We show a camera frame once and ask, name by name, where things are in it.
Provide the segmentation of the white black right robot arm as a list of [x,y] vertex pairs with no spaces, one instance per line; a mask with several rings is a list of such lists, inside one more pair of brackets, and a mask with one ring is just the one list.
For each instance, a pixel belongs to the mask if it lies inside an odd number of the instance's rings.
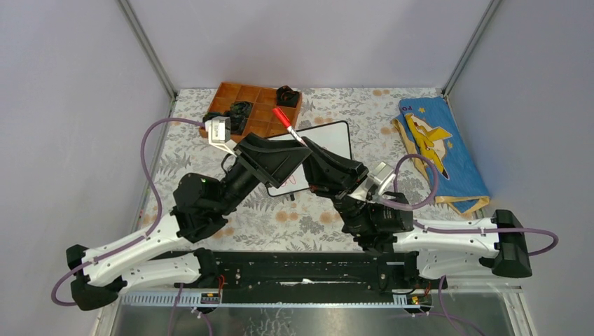
[[309,138],[311,154],[303,162],[310,191],[331,200],[342,231],[366,253],[413,253],[417,261],[401,270],[403,282],[419,288],[429,279],[489,269],[498,277],[532,276],[525,230],[508,210],[478,220],[418,220],[404,194],[389,191],[397,169],[384,162],[369,170]]

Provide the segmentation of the red marker cap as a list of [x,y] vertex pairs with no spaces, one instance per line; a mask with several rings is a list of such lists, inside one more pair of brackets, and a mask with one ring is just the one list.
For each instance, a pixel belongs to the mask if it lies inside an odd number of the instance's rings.
[[283,125],[283,127],[289,129],[292,128],[291,120],[286,116],[283,110],[280,107],[275,107],[272,109],[273,114],[279,120],[279,122]]

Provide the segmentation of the small black-framed whiteboard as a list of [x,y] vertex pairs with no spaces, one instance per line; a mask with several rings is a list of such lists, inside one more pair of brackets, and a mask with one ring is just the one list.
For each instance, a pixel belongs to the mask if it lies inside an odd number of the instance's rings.
[[[326,150],[352,159],[350,131],[346,121],[341,120],[296,131],[301,137],[307,137]],[[299,166],[290,177],[278,187],[267,187],[269,196],[279,197],[308,190],[303,166]]]

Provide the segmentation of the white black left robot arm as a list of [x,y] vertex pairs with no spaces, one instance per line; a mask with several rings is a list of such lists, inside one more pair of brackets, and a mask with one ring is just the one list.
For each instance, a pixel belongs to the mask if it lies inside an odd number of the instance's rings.
[[254,188],[281,186],[312,154],[310,140],[297,134],[292,139],[270,140],[251,133],[235,142],[209,132],[208,142],[235,158],[224,178],[188,173],[173,192],[173,209],[159,214],[152,226],[98,248],[73,245],[67,249],[67,263],[75,277],[70,283],[75,306],[83,311],[98,309],[135,286],[195,282],[210,287],[218,271],[208,250],[164,260],[157,256],[211,237]]

